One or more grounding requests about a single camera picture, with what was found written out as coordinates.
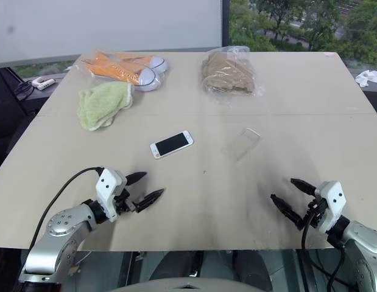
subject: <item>white paper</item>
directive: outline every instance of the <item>white paper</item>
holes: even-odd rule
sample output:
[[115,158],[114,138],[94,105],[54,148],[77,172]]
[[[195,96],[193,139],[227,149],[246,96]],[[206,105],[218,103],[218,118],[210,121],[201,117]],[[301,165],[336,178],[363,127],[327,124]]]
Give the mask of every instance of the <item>white paper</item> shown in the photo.
[[360,84],[360,87],[368,86],[368,81],[377,83],[377,71],[366,70],[361,72],[358,76],[355,77],[357,83]]

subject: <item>plastic bag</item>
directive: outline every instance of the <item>plastic bag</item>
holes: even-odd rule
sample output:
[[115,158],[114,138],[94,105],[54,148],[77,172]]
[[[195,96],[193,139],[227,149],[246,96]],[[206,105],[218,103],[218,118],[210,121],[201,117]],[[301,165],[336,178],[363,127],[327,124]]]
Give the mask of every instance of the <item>plastic bag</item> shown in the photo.
[[253,96],[258,93],[256,74],[249,62],[248,47],[221,47],[209,51],[207,56],[201,68],[205,92],[218,97]]
[[94,58],[81,59],[78,69],[92,78],[130,82],[137,91],[152,91],[161,86],[167,63],[157,56],[96,51]]

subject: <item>phone screen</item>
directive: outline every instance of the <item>phone screen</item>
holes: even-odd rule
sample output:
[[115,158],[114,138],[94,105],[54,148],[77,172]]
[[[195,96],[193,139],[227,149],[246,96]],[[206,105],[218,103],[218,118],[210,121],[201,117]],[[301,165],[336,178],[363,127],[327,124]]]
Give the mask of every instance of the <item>phone screen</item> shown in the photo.
[[159,154],[162,156],[171,151],[179,149],[182,146],[185,146],[187,144],[188,144],[188,141],[185,138],[184,134],[180,133],[168,139],[157,142],[156,147],[158,149]]

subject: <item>black chair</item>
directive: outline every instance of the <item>black chair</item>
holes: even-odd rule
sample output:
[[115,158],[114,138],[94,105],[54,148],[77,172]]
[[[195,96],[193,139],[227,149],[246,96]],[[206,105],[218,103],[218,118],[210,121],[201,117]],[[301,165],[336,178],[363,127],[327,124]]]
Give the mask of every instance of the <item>black chair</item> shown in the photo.
[[28,115],[0,71],[0,165],[34,115]]

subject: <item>white table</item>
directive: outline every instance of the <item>white table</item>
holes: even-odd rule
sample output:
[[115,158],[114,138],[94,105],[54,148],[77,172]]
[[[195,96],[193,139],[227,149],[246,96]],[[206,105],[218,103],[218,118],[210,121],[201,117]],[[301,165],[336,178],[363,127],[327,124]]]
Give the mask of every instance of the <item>white table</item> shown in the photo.
[[[89,166],[147,171],[132,194],[165,187],[140,214],[104,223],[83,249],[299,248],[301,233],[275,208],[271,193],[304,215],[311,197],[290,177],[315,185],[339,180],[344,215],[377,230],[377,114],[337,54],[251,53],[263,96],[214,103],[198,84],[203,53],[157,53],[171,64],[162,87],[136,93],[112,126],[88,132],[76,116],[90,81],[74,67],[0,168],[0,246],[28,247],[44,208],[62,184]],[[240,161],[221,153],[250,127],[262,139]],[[152,142],[189,130],[194,145],[154,160]],[[96,174],[75,180],[48,217],[95,199]],[[311,231],[307,246],[326,246]]]

